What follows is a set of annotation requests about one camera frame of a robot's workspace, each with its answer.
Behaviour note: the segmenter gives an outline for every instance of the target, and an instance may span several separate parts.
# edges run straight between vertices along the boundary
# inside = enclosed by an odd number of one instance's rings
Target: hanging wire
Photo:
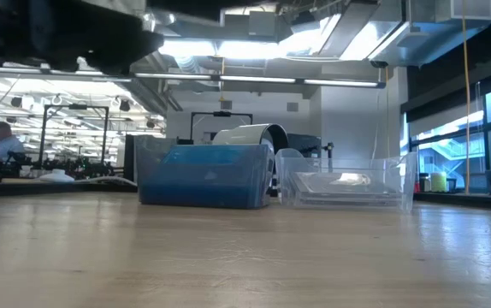
[[[462,0],[462,36],[464,40],[464,76],[466,82],[466,183],[465,192],[470,194],[470,70],[468,68],[468,37],[466,35],[466,0]]]

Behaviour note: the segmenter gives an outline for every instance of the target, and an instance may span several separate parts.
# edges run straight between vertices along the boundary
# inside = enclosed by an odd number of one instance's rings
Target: ceiling
[[[241,13],[240,9],[234,9],[231,15],[225,16],[224,27],[198,24],[188,19],[182,20],[178,16],[169,23],[156,24],[155,31],[164,34],[166,45],[174,42],[197,42],[196,45],[183,45],[177,50],[178,56],[168,53],[169,48],[164,45],[161,49],[163,55],[155,52],[149,61],[143,59],[136,62],[132,71],[381,81],[385,76],[367,61],[370,54],[374,55],[372,60],[391,65],[421,65],[434,61],[460,44],[462,33],[459,20],[456,16],[446,15],[450,14],[446,11],[446,5],[451,8],[457,1],[459,0],[442,0],[435,4],[414,0],[411,1],[411,14],[408,13],[408,7],[402,7],[401,0],[283,2],[280,7],[244,8]],[[307,11],[311,12],[315,21],[305,25],[317,24],[318,30],[297,30],[295,23],[299,13]],[[312,54],[313,45],[318,44],[320,39],[324,42],[324,29],[331,22],[331,16],[339,16],[334,30],[328,32],[327,41],[322,44],[319,54]],[[469,17],[468,37],[491,23],[490,16],[485,18]],[[408,21],[414,21],[412,25],[419,26],[418,30],[410,27]],[[224,53],[222,49],[227,42],[239,41],[263,44],[257,44],[257,47],[251,47],[248,51],[236,50],[239,56],[231,53],[225,56],[224,61],[213,57],[220,52]],[[212,45],[213,56],[198,54],[205,53],[205,50],[200,51],[199,48],[206,44]],[[256,49],[268,48],[268,44],[278,45],[278,48],[285,46],[286,54],[269,56],[266,59],[245,58],[248,52],[258,53]],[[183,65],[183,58],[187,58],[185,60],[188,64],[192,63],[192,70],[190,65]],[[257,82],[227,81],[222,84],[212,81],[172,81],[166,84],[163,81],[163,84],[162,88],[169,89],[172,93],[219,92],[223,89],[225,92],[301,93],[304,98],[310,98],[316,90],[315,86]]]
[[[21,107],[12,105],[20,98]],[[128,101],[130,110],[120,110],[121,101]],[[65,157],[80,155],[99,159],[104,134],[104,109],[108,107],[106,159],[116,161],[116,153],[125,134],[165,135],[166,123],[138,103],[133,95],[113,82],[71,80],[14,79],[0,77],[0,121],[12,124],[14,134],[29,154],[37,154],[40,146],[44,106],[48,110],[45,149],[48,155]],[[70,104],[87,105],[87,110],[70,110]],[[151,120],[154,128],[146,126]]]

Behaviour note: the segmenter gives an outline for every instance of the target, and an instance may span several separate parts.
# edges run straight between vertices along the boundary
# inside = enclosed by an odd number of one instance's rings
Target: desk
[[[0,307],[491,307],[491,210],[0,198]]]

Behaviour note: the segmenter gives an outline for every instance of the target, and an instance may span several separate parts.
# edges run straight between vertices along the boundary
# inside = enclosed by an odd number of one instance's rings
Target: ceiling light
[[[166,39],[163,46],[158,49],[168,56],[214,56],[215,46],[206,40]]]
[[[130,78],[111,78],[111,77],[94,77],[95,82],[132,82]]]
[[[313,86],[358,86],[358,87],[378,87],[378,82],[351,81],[351,80],[305,80],[306,85]]]
[[[370,60],[373,60],[374,58],[376,58],[395,39],[397,39],[398,36],[401,35],[401,33],[403,33],[403,31],[405,31],[407,28],[409,28],[409,21],[404,22],[404,24],[401,25],[401,27],[399,27],[398,30],[396,30],[394,33],[392,33],[392,35],[390,35],[389,38],[387,38],[386,40],[384,40],[384,42],[382,42],[382,44],[380,44],[373,52],[371,52],[371,54],[368,56],[368,58]]]
[[[137,73],[135,76],[139,78],[158,78],[165,80],[211,80],[211,76],[207,74]]]
[[[250,81],[250,82],[273,82],[273,83],[294,83],[294,78],[274,78],[274,77],[252,77],[252,76],[221,76],[222,81]]]
[[[251,41],[226,41],[221,44],[219,56],[229,59],[254,60],[275,59],[285,56],[280,52],[277,43]]]
[[[311,55],[317,54],[322,50],[323,46],[328,42],[331,33],[333,33],[333,30],[337,27],[340,17],[341,14],[337,14],[320,21],[320,28],[323,29],[322,34],[317,42],[312,45]]]

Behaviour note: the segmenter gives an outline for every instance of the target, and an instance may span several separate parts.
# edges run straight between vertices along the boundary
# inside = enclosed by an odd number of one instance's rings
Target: transparent plastic tray
[[[304,158],[276,154],[284,205],[300,208],[412,210],[417,154],[375,160]]]

